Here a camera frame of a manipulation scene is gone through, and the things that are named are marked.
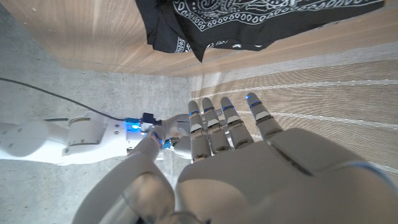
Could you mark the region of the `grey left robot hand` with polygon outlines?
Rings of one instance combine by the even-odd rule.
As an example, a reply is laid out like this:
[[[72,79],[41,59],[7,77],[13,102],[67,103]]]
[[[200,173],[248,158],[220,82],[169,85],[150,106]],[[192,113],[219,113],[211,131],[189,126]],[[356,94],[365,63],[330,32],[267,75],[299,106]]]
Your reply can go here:
[[[396,223],[397,186],[352,151],[282,129],[246,96],[255,141],[229,98],[188,104],[191,163],[171,185],[155,165],[169,135],[155,126],[82,201],[73,223]]]

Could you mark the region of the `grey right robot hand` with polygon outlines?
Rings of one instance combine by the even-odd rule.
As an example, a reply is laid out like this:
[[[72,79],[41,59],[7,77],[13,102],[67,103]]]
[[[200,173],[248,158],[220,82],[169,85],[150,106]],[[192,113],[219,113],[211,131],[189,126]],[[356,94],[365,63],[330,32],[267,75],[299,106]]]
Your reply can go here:
[[[172,151],[183,159],[192,159],[190,121],[188,114],[178,114],[162,120],[166,138],[171,140]]]

